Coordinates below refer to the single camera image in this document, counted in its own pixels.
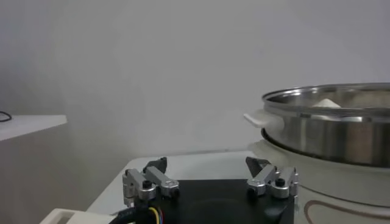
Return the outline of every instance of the black screw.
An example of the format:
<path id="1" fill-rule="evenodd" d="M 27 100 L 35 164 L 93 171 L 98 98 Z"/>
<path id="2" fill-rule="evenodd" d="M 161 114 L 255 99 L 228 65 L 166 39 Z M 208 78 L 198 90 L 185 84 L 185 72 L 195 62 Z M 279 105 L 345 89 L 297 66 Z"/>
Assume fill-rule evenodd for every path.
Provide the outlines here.
<path id="1" fill-rule="evenodd" d="M 174 189 L 171 192 L 171 198 L 178 199 L 179 197 L 180 197 L 180 190 L 179 189 Z"/>
<path id="2" fill-rule="evenodd" d="M 286 182 L 284 181 L 284 179 L 278 178 L 275 180 L 275 185 L 277 187 L 283 187 L 285 184 L 286 184 Z"/>
<path id="3" fill-rule="evenodd" d="M 150 189 L 150 188 L 152 188 L 152 182 L 149 181 L 149 180 L 144 180 L 142 182 L 142 188 L 143 189 Z"/>

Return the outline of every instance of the black cord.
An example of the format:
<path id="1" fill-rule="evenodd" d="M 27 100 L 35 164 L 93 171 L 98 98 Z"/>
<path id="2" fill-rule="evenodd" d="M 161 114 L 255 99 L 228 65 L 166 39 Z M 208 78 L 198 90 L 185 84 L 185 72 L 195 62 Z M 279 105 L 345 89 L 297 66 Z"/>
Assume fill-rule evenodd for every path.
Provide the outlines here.
<path id="1" fill-rule="evenodd" d="M 136 210 L 135 208 L 128 208 L 118 212 L 118 215 L 109 224 L 128 224 L 135 222 Z"/>
<path id="2" fill-rule="evenodd" d="M 7 112 L 4 112 L 4 111 L 0 111 L 0 114 L 3 114 L 3 115 L 5 115 L 7 117 L 5 119 L 0 119 L 0 122 L 6 122 L 6 121 L 11 121 L 12 120 L 11 114 L 8 114 Z"/>

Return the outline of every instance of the white pot handle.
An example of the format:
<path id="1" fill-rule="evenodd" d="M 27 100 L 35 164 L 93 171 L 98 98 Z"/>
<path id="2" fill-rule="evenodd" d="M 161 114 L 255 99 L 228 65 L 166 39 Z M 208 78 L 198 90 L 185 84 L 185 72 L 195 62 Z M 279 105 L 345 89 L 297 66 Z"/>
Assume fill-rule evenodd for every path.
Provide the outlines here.
<path id="1" fill-rule="evenodd" d="M 244 118 L 256 128 L 282 130 L 285 127 L 282 117 L 268 113 L 263 109 L 244 114 Z"/>

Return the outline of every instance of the table surface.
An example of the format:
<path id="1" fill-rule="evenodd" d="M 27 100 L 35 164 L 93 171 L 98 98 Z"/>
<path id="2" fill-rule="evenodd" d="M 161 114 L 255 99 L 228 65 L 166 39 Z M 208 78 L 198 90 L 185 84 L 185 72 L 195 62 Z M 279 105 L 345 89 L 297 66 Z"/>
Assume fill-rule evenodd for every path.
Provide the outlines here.
<path id="1" fill-rule="evenodd" d="M 212 180 L 250 178 L 245 158 L 255 156 L 251 151 L 204 153 L 195 155 L 167 156 L 166 175 L 175 180 Z M 122 174 L 126 169 L 142 168 L 147 162 L 159 157 L 131 160 L 100 196 L 88 208 L 88 212 L 112 214 L 125 207 L 123 204 Z"/>

